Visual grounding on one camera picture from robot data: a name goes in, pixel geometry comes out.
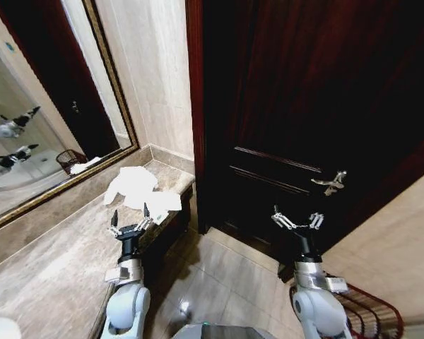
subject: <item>white cloth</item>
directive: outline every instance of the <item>white cloth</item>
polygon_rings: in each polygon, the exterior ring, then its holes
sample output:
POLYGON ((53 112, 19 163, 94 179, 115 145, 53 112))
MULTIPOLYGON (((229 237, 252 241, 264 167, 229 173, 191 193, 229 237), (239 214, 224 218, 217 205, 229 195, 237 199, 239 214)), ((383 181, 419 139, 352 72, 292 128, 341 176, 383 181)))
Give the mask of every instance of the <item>white cloth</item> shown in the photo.
POLYGON ((85 162, 84 164, 73 164, 71 167, 71 174, 78 174, 86 170, 88 167, 90 167, 92 164, 95 164, 98 162, 101 157, 94 157, 92 160, 85 162))
POLYGON ((157 183, 154 174, 142 166, 122 167, 105 192, 104 205, 111 204, 119 193, 125 197, 124 206, 143 210, 146 203, 153 217, 167 210, 181 210, 180 195, 173 192, 154 192, 157 183))

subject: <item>door handle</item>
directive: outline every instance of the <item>door handle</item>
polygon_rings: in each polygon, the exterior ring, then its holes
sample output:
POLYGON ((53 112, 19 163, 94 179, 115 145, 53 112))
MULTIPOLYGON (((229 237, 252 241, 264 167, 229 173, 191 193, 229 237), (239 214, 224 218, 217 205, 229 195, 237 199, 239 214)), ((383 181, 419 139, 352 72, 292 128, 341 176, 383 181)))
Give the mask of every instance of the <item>door handle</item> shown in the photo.
POLYGON ((338 171, 336 176, 332 181, 311 179, 312 182, 318 185, 328 186, 324 192, 326 196, 332 195, 334 192, 337 192, 338 189, 343 189, 344 184, 342 183, 343 179, 346 177, 347 171, 338 171))
POLYGON ((78 109, 78 106, 77 106, 77 101, 74 100, 72 102, 71 108, 75 113, 80 114, 80 110, 78 109))

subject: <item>marble countertop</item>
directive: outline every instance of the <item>marble countertop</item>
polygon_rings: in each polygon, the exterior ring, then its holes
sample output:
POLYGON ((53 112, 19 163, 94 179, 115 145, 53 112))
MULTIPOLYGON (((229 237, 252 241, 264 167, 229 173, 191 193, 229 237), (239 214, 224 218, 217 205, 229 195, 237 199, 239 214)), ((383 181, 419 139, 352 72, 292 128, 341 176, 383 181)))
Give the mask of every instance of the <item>marble countertop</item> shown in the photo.
MULTIPOLYGON (((159 191, 183 194, 194 181, 155 160, 145 167, 158 178, 159 191)), ((106 298, 105 271, 120 255, 120 242, 106 230, 112 214, 118 210, 119 226, 143 218, 122 198, 110 206, 102 200, 98 196, 0 263, 0 316, 17 321, 23 338, 88 337, 106 298)))

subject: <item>basket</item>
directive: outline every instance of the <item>basket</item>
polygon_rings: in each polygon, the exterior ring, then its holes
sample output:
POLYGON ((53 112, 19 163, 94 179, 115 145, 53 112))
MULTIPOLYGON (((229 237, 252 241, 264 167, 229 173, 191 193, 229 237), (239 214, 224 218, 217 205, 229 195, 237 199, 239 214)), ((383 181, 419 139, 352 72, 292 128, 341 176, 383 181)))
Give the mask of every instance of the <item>basket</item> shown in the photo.
POLYGON ((57 156, 57 162, 68 175, 71 175, 71 167, 74 164, 83 164, 87 161, 86 156, 75 150, 65 150, 57 156))

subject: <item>gold mirror frame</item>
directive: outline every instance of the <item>gold mirror frame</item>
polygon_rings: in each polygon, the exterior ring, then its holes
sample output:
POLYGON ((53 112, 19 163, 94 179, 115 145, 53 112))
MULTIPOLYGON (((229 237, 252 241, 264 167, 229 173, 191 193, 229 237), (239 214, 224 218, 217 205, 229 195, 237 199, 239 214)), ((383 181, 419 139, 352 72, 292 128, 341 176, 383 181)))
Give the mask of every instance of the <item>gold mirror frame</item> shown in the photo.
POLYGON ((100 21, 98 8, 94 0, 82 1, 91 28, 93 29, 94 38, 98 45, 100 56, 102 57, 102 62, 104 63, 105 70, 107 71, 110 84, 112 85, 114 96, 116 97, 119 110, 121 111, 121 116, 124 120, 124 125, 126 126, 131 145, 125 149, 116 150, 115 152, 105 157, 105 159, 99 162, 96 166, 87 169, 86 171, 81 172, 80 174, 77 174, 75 177, 69 178, 64 182, 61 182, 60 184, 55 187, 52 187, 46 192, 43 192, 33 198, 30 198, 25 203, 19 205, 13 210, 10 210, 0 215, 0 228, 6 225, 7 223, 19 218, 20 216, 30 212, 31 210, 35 209, 46 201, 54 198, 55 196, 58 196, 60 193, 81 183, 87 178, 93 176, 94 174, 101 172, 105 168, 121 160, 123 157, 126 157, 139 149, 134 125, 132 124, 129 113, 129 107, 127 106, 124 92, 119 81, 118 73, 113 62, 112 53, 110 52, 110 47, 108 45, 107 38, 105 37, 105 31, 100 21))

